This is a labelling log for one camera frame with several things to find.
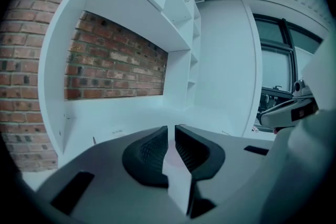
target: red brick wall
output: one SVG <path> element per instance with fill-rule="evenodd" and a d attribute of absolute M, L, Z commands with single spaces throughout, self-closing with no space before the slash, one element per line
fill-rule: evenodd
<path fill-rule="evenodd" d="M 22 171 L 57 167 L 57 155 L 40 113 L 37 70 L 44 35 L 61 1 L 13 0 L 0 24 L 0 131 L 11 156 Z M 160 94 L 165 54 L 158 53 L 152 44 L 145 46 L 145 40 L 128 30 L 112 22 L 107 22 L 107 25 L 101 22 L 101 18 L 89 15 L 78 25 L 79 30 L 74 36 L 68 58 L 66 97 Z"/>
<path fill-rule="evenodd" d="M 100 16 L 82 14 L 69 51 L 67 99 L 163 92 L 168 53 Z"/>

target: window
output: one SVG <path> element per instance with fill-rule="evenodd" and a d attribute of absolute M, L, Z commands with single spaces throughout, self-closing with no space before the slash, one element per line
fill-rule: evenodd
<path fill-rule="evenodd" d="M 285 19 L 258 14 L 254 17 L 263 58 L 263 82 L 255 125 L 261 131 L 272 132 L 260 125 L 260 113 L 292 99 L 294 82 L 302 78 L 302 69 L 322 39 Z"/>

